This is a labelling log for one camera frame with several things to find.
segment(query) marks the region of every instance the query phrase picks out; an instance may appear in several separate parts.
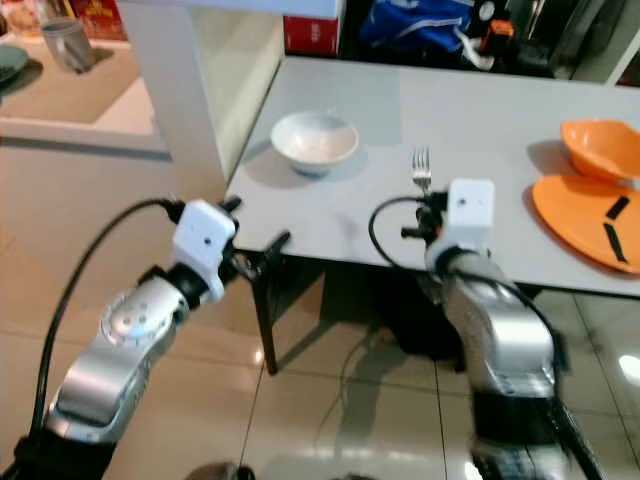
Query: red box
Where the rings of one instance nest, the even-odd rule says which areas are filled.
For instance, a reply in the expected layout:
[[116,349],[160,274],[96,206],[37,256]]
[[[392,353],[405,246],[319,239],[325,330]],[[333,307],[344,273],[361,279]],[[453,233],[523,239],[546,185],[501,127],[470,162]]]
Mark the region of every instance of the red box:
[[287,52],[336,56],[340,46],[342,15],[334,19],[284,17]]
[[71,0],[89,38],[126,40],[116,0]]

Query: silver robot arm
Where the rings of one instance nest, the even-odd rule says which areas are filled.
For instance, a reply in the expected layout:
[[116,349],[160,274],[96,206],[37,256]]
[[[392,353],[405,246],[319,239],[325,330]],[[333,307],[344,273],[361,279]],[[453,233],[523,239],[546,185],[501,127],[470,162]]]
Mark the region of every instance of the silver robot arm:
[[443,303],[463,345],[476,468],[484,479],[564,480],[568,459],[549,421],[556,382],[551,332],[500,286],[513,284],[486,256],[460,253],[447,272]]
[[175,266],[156,271],[108,306],[96,337],[68,370],[45,428],[83,443],[117,443],[153,364],[192,309],[224,293],[219,270],[233,219],[204,201],[186,205],[173,237]]
[[283,232],[249,265],[236,258],[232,244],[237,222],[229,214],[239,198],[220,206],[174,203],[181,206],[167,211],[177,222],[173,266],[153,267],[105,309],[95,338],[68,370],[43,425],[18,442],[15,461],[1,480],[101,479],[154,363],[189,314],[218,302],[236,276],[259,278],[290,237]]
[[564,480],[570,450],[588,479],[602,479],[559,398],[559,335],[486,249],[493,194],[489,181],[455,180],[446,207],[442,196],[425,197],[419,228],[409,229],[427,241],[427,268],[436,272],[444,312],[462,342],[473,462],[485,480]]

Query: gray mug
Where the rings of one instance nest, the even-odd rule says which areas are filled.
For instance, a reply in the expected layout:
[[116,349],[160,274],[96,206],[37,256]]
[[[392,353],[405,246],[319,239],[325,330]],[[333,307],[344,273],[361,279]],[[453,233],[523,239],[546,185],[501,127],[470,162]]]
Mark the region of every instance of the gray mug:
[[41,31],[60,68],[74,73],[91,70],[93,50],[82,23],[72,18],[54,18],[43,24]]

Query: black cable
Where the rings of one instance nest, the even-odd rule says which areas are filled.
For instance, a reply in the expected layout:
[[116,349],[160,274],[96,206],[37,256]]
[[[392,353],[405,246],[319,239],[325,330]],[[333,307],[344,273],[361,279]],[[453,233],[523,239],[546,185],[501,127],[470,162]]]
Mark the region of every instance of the black cable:
[[560,439],[569,447],[573,456],[580,465],[587,480],[603,480],[604,476],[598,467],[596,456],[591,447],[585,442],[580,427],[573,415],[561,402],[556,402],[554,411],[550,412],[550,420]]
[[377,250],[377,252],[380,254],[380,256],[382,258],[384,258],[387,262],[389,262],[392,266],[394,266],[395,268],[398,268],[400,270],[404,270],[404,271],[408,271],[408,272],[414,272],[415,269],[409,268],[409,267],[405,267],[400,265],[398,262],[396,262],[394,259],[392,259],[389,255],[387,255],[387,252],[384,251],[384,249],[382,248],[382,245],[380,245],[380,242],[378,241],[378,238],[376,237],[376,232],[375,232],[375,222],[376,222],[376,218],[378,218],[378,215],[380,214],[380,212],[382,212],[382,210],[384,210],[387,207],[390,207],[391,205],[397,204],[397,203],[424,203],[425,199],[424,197],[395,197],[395,198],[391,198],[389,200],[387,200],[386,202],[381,203],[380,205],[378,205],[376,207],[376,209],[373,211],[373,213],[371,214],[371,216],[369,217],[369,238],[371,239],[371,243],[373,243],[373,246],[375,247],[375,249]]
[[56,307],[55,313],[53,314],[53,317],[51,319],[49,330],[47,331],[47,336],[42,348],[42,357],[40,358],[40,369],[38,371],[36,396],[33,406],[33,416],[31,418],[31,428],[29,430],[30,435],[35,433],[42,427],[42,420],[44,417],[44,403],[47,396],[47,382],[49,380],[49,365],[51,364],[51,355],[53,353],[53,343],[55,341],[56,333],[58,332],[58,328],[60,326],[60,322],[62,321],[64,312],[67,309],[67,305],[69,304],[71,295],[75,290],[76,284],[78,283],[82,272],[84,271],[85,267],[89,263],[89,260],[98,249],[102,241],[118,224],[120,224],[129,215],[151,206],[163,207],[169,215],[169,218],[172,221],[177,222],[180,218],[180,215],[182,214],[182,210],[184,209],[184,202],[173,201],[165,198],[151,198],[131,205],[129,208],[118,214],[102,229],[98,236],[93,240],[91,245],[89,245],[89,248],[87,248],[85,253],[82,255],[80,261],[78,262],[78,265],[69,278],[67,286],[65,287],[64,292],[62,293],[62,296],[58,301],[58,306]]
[[7,468],[2,475],[0,475],[0,480],[13,480],[14,476],[18,473],[18,464],[12,463],[9,468]]

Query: green plate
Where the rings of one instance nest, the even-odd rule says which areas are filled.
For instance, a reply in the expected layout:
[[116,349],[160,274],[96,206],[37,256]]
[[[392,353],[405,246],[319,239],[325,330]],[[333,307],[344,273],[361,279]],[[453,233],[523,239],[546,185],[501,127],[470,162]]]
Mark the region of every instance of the green plate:
[[29,61],[27,52],[11,45],[0,45],[0,83],[19,74]]

